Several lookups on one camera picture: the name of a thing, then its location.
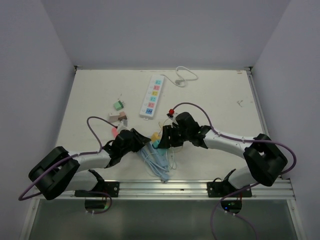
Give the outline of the pink plug adapter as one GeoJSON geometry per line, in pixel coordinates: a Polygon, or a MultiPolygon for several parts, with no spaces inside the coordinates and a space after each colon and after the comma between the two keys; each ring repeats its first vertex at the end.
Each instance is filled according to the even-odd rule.
{"type": "Polygon", "coordinates": [[[117,128],[113,127],[112,130],[111,130],[111,133],[112,133],[113,137],[116,138],[117,135],[118,135],[117,128]]]}

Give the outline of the brown beige plug adapter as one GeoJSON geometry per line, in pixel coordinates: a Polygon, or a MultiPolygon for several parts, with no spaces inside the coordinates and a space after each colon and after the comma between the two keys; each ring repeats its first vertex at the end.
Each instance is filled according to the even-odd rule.
{"type": "Polygon", "coordinates": [[[127,120],[127,114],[124,111],[121,112],[110,112],[107,115],[107,120],[111,123],[117,122],[117,121],[122,121],[122,120],[127,120]]]}

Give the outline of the teal plug with cable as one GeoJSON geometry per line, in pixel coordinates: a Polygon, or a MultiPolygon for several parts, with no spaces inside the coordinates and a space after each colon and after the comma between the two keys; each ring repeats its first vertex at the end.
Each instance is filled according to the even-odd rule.
{"type": "Polygon", "coordinates": [[[177,163],[175,160],[175,151],[173,148],[159,148],[160,140],[156,140],[152,143],[152,147],[158,153],[161,160],[164,161],[166,166],[171,170],[177,169],[177,163]]]}

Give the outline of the green plug adapter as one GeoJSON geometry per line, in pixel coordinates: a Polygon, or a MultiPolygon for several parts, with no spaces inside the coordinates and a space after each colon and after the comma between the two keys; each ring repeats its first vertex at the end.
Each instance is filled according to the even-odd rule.
{"type": "Polygon", "coordinates": [[[116,111],[122,110],[124,106],[125,106],[125,102],[121,100],[118,100],[113,104],[113,107],[116,111]]]}

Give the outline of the white power strip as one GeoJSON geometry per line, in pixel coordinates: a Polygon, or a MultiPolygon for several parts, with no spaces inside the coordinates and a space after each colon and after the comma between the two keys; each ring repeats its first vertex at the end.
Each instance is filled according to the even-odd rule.
{"type": "Polygon", "coordinates": [[[161,92],[165,82],[164,75],[154,74],[151,76],[143,102],[139,111],[139,116],[144,119],[153,119],[158,107],[161,92]]]}

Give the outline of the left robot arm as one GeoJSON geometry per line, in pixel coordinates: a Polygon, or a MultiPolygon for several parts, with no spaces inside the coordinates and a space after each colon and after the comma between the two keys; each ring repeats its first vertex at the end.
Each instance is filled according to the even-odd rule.
{"type": "Polygon", "coordinates": [[[105,180],[95,169],[117,165],[127,153],[137,153],[151,141],[135,129],[122,130],[97,152],[76,153],[55,147],[28,174],[46,200],[66,191],[99,196],[106,191],[105,180]]]}

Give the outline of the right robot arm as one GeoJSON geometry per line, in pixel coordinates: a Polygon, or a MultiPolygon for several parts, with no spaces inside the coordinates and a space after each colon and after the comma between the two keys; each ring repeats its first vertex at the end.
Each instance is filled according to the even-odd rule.
{"type": "Polygon", "coordinates": [[[235,196],[242,188],[256,183],[270,187],[288,163],[285,155],[265,134],[249,139],[223,137],[208,125],[200,126],[188,112],[169,118],[172,124],[163,126],[158,148],[176,148],[190,142],[195,147],[220,150],[245,160],[245,167],[231,170],[220,182],[212,182],[210,187],[219,197],[235,196]]]}

